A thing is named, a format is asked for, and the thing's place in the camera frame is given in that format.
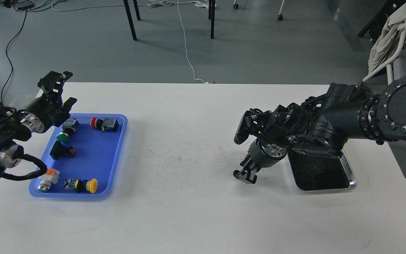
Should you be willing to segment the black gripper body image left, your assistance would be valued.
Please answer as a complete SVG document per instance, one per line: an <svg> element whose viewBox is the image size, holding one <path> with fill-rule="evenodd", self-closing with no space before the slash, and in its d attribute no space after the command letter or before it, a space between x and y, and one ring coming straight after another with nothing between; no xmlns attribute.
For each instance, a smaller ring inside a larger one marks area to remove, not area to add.
<svg viewBox="0 0 406 254"><path fill-rule="evenodd" d="M21 125L31 133L44 133L50 127L58 127L66 121L61 95L41 95L18 114Z"/></svg>

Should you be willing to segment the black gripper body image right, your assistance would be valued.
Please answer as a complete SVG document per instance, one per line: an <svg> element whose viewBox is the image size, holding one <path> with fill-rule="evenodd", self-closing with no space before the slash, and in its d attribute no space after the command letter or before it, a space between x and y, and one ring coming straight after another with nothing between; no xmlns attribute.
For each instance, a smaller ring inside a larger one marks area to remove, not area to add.
<svg viewBox="0 0 406 254"><path fill-rule="evenodd" d="M285 158L287 149L275 144L263 145L260 140L255 140L248 149L248 155L249 169L269 168Z"/></svg>

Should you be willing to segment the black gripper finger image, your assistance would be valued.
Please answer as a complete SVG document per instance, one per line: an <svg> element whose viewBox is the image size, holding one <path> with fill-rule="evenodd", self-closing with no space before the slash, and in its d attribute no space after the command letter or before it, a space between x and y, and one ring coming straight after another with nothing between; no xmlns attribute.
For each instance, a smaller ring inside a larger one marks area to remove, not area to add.
<svg viewBox="0 0 406 254"><path fill-rule="evenodd" d="M250 155L245 156L244 160L240 163L240 166L242 166L242 169L256 169L256 164Z"/></svg>
<svg viewBox="0 0 406 254"><path fill-rule="evenodd" d="M257 175L256 173L258 172L257 169L242 169L240 170L240 175L238 180L246 183L246 184L255 184L257 181Z"/></svg>
<svg viewBox="0 0 406 254"><path fill-rule="evenodd" d="M37 86L43 91L43 96L48 102L62 103L63 85L72 76L73 73L69 71L63 73L50 71L39 80Z"/></svg>
<svg viewBox="0 0 406 254"><path fill-rule="evenodd" d="M70 111L76 102L76 98L70 97L63 103L63 105L59 108L59 122L65 122L70 118Z"/></svg>

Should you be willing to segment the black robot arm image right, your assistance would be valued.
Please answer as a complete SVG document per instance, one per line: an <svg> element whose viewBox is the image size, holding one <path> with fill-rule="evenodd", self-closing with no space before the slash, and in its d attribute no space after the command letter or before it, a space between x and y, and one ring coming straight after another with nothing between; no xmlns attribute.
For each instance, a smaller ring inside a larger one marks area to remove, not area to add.
<svg viewBox="0 0 406 254"><path fill-rule="evenodd" d="M340 159L348 139L374 140L378 145L406 142L406 76L391 82L381 94L362 85L332 83L321 96L274 111L247 110L234 137L241 144L256 140L233 176L255 184L257 173L282 160L287 151L305 156Z"/></svg>

